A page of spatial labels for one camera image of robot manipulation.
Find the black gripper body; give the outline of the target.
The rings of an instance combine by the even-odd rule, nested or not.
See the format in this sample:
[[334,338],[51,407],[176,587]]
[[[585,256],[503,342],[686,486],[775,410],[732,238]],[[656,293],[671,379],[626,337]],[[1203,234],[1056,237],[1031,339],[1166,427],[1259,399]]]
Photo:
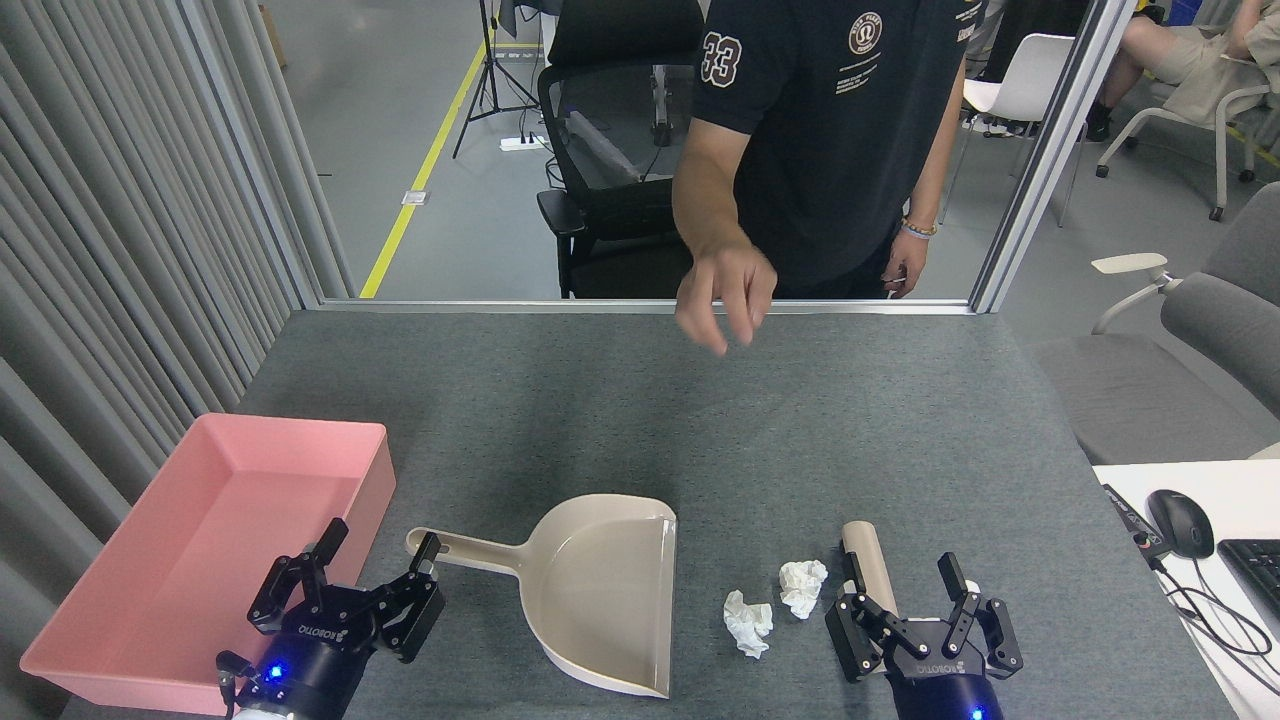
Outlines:
[[287,611],[289,591],[260,589],[248,618],[279,628],[257,664],[232,664],[233,719],[342,719],[376,648],[374,591],[321,588]]
[[908,619],[910,641],[884,651],[899,719],[1004,719],[986,656],[968,639],[972,619]]

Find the person's right hand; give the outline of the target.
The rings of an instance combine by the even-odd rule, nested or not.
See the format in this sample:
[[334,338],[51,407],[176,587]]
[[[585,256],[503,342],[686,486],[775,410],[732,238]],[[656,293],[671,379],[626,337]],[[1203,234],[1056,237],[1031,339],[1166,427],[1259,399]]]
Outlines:
[[746,346],[771,310],[776,286],[774,268],[750,243],[699,251],[678,286],[675,320],[695,345],[722,357],[730,342],[713,304],[721,302],[732,336]]

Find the person's left hand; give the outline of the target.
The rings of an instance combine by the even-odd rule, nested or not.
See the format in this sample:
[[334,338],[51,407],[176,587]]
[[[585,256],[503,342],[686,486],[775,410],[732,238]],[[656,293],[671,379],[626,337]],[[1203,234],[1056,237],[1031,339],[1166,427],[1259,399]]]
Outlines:
[[905,299],[916,286],[925,266],[931,240],[901,229],[890,247],[890,258],[881,274],[887,297]]

